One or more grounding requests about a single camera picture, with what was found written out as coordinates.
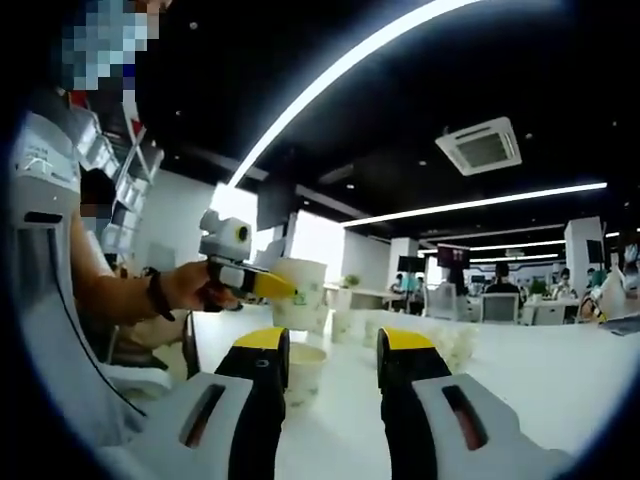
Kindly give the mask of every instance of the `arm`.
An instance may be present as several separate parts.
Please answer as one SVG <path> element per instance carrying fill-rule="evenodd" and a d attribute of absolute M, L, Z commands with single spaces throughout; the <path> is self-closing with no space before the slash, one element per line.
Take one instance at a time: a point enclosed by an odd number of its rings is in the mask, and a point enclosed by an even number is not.
<path fill-rule="evenodd" d="M 149 278 L 121 279 L 103 274 L 79 210 L 71 220 L 70 260 L 74 296 L 89 315 L 115 324 L 133 324 L 158 315 L 146 295 Z"/>
<path fill-rule="evenodd" d="M 80 212 L 71 221 L 71 274 L 74 296 L 82 310 L 96 319 L 113 324 L 134 324 L 158 313 L 147 297 L 150 277 L 116 278 L 105 275 L 94 257 Z M 224 308 L 238 301 L 223 288 L 205 288 L 209 282 L 207 262 L 193 262 L 160 275 L 160 287 L 171 309 L 202 310 L 202 293 L 207 301 Z"/>

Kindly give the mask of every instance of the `white table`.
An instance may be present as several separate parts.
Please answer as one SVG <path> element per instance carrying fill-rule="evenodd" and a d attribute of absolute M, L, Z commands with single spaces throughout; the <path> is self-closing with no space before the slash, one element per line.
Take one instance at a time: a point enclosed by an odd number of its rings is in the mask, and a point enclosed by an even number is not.
<path fill-rule="evenodd" d="M 465 324 L 391 314 L 400 328 Z M 271 326 L 265 307 L 194 314 L 200 365 L 213 372 L 232 343 Z M 546 448 L 578 454 L 607 421 L 640 359 L 640 336 L 616 337 L 594 325 L 527 328 L 478 325 L 468 373 L 518 413 L 523 432 Z M 380 420 L 375 354 L 292 332 L 293 341 L 323 345 L 329 361 L 316 404 L 287 418 L 276 459 L 277 479 L 388 480 L 389 451 Z"/>
<path fill-rule="evenodd" d="M 367 288 L 340 288 L 336 285 L 324 286 L 326 294 L 331 296 L 328 304 L 338 310 L 379 309 L 384 302 L 402 300 L 403 295 L 389 291 L 378 291 Z"/>

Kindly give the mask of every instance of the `hand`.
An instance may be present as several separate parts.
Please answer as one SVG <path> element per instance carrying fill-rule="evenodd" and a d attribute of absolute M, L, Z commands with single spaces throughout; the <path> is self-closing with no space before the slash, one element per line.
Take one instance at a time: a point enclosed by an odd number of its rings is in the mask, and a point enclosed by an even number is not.
<path fill-rule="evenodd" d="M 203 310 L 205 300 L 224 309 L 235 309 L 238 299 L 216 280 L 209 278 L 206 260 L 186 263 L 160 275 L 160 285 L 171 309 Z"/>

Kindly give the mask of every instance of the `window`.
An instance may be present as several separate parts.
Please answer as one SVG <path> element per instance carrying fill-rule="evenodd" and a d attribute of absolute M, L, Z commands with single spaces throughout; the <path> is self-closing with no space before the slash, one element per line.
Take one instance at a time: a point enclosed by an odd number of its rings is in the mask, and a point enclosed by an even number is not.
<path fill-rule="evenodd" d="M 344 256 L 344 228 L 337 222 L 301 210 L 291 245 L 291 257 L 327 265 L 325 281 L 339 282 Z"/>
<path fill-rule="evenodd" d="M 218 212 L 222 220 L 235 217 L 251 225 L 253 238 L 249 261 L 253 262 L 258 250 L 265 250 L 273 241 L 273 228 L 256 232 L 256 219 L 258 216 L 258 197 L 256 194 L 219 183 L 213 193 L 209 208 Z"/>
<path fill-rule="evenodd" d="M 438 259 L 434 256 L 428 258 L 427 286 L 438 286 L 442 283 L 442 268 L 438 266 Z"/>

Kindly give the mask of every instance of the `green plant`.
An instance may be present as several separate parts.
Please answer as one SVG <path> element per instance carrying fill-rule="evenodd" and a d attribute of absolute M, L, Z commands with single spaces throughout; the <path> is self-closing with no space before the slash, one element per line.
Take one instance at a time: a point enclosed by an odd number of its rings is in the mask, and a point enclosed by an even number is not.
<path fill-rule="evenodd" d="M 358 285 L 360 285 L 360 277 L 358 277 L 357 275 L 346 275 L 342 279 L 343 288 L 353 288 L 357 287 Z"/>
<path fill-rule="evenodd" d="M 531 284 L 531 295 L 544 295 L 547 293 L 547 282 L 535 278 Z"/>

